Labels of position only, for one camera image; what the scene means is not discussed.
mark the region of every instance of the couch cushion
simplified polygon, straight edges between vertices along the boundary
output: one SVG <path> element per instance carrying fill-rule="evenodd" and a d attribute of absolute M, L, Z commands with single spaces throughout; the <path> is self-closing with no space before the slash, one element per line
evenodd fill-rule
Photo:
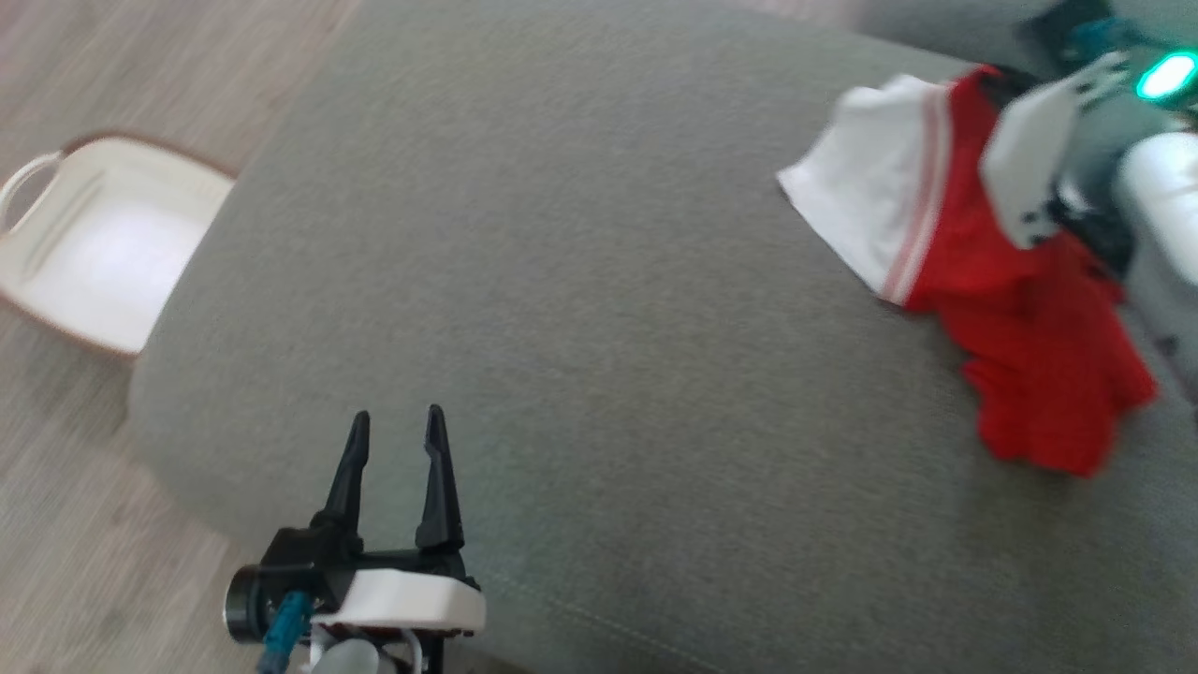
<path fill-rule="evenodd" d="M 474 643 L 536 672 L 1188 667 L 1170 382 L 1094 481 L 997 463 L 936 322 L 774 181 L 843 90 L 963 67 L 703 0 L 368 1 L 138 364 L 144 456 L 259 551 L 367 408 L 406 547 L 440 403 Z"/>

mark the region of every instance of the white basket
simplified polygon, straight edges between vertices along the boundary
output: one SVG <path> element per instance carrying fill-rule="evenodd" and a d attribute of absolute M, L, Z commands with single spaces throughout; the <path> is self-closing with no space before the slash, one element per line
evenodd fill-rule
<path fill-rule="evenodd" d="M 0 232 L 0 293 L 74 339 L 125 357 L 145 347 L 231 175 L 145 140 L 104 135 L 35 158 L 0 187 L 56 169 Z"/>

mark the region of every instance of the blue connector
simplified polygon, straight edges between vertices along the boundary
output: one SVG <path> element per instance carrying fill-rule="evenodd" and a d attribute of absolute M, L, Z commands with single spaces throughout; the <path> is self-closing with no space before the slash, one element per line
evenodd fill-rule
<path fill-rule="evenodd" d="M 274 614 L 274 623 L 262 639 L 266 650 L 258 658 L 258 674 L 286 674 L 291 650 L 308 631 L 313 601 L 308 593 L 292 590 L 283 597 L 283 603 Z"/>

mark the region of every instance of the green light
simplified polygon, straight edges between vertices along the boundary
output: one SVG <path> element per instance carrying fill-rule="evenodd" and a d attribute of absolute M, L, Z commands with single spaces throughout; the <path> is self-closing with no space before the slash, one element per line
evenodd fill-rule
<path fill-rule="evenodd" d="M 1161 59 L 1139 78 L 1136 95 L 1148 101 L 1160 101 L 1188 86 L 1198 73 L 1198 55 L 1175 51 Z"/>

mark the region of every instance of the red cloth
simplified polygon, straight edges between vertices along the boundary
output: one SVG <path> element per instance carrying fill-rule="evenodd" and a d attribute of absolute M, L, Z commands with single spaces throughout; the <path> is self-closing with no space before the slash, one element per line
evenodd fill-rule
<path fill-rule="evenodd" d="M 1089 476 L 1119 418 L 1152 400 L 1156 383 L 1114 314 L 1119 286 L 1079 241 L 1061 232 L 1021 250 L 1000 231 L 978 171 L 997 121 L 980 87 L 986 73 L 950 92 L 944 202 L 904 305 L 939 314 L 973 357 L 964 375 L 981 394 L 979 432 L 997 457 Z"/>

